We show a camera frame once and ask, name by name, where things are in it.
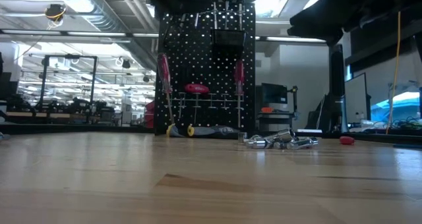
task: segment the wood grain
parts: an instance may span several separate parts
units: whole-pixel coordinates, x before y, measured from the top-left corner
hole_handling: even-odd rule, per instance
[[[2,223],[420,223],[422,152],[248,150],[150,134],[0,143]]]

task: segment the red tool handle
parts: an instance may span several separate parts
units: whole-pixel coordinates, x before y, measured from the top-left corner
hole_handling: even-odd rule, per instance
[[[202,84],[188,84],[185,86],[185,91],[188,93],[207,94],[210,92],[210,89]]]
[[[242,59],[239,59],[236,62],[235,81],[236,81],[236,94],[242,95],[243,94],[243,82],[245,81],[245,71],[244,71]]]
[[[163,83],[163,91],[165,93],[171,93],[171,84],[170,84],[170,70],[169,70],[169,61],[167,55],[160,53],[158,55],[158,76],[160,77]]]

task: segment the red screwdriver handle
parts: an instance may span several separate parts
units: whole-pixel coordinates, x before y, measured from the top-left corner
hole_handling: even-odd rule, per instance
[[[245,81],[245,71],[242,59],[236,62],[235,68],[236,94],[243,94],[243,82]]]
[[[163,91],[165,93],[171,93],[169,61],[165,53],[158,55],[158,76],[163,82]]]

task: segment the orange object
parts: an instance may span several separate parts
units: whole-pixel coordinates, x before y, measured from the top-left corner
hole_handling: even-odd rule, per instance
[[[271,107],[263,107],[261,109],[262,113],[272,113],[273,111],[274,111],[274,108],[271,108]]]

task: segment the black monitor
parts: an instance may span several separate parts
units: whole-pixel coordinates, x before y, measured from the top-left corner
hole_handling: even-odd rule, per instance
[[[287,104],[287,86],[262,83],[262,101]]]
[[[9,96],[11,92],[11,89],[10,89],[11,76],[12,74],[10,72],[4,72],[0,75],[0,98],[5,98]]]

